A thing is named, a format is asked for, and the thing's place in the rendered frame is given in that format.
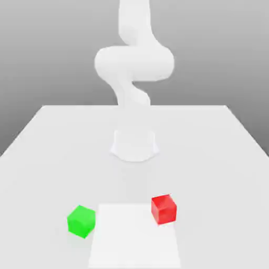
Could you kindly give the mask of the small red cube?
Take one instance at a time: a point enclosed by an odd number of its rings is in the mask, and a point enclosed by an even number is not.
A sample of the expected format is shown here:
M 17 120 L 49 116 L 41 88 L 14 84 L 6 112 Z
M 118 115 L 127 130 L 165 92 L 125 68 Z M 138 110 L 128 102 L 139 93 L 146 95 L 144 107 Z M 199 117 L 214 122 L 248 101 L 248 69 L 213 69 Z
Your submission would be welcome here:
M 155 196 L 151 199 L 151 213 L 157 225 L 171 223 L 177 218 L 177 205 L 169 194 Z

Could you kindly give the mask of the small green cube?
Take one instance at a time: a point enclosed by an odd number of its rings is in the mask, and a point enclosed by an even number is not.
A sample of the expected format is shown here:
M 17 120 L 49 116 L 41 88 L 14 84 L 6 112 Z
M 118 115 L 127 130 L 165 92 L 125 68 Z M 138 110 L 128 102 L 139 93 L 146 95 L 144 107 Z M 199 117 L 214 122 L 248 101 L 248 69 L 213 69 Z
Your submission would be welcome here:
M 96 211 L 78 205 L 67 216 L 68 231 L 85 239 L 96 225 Z

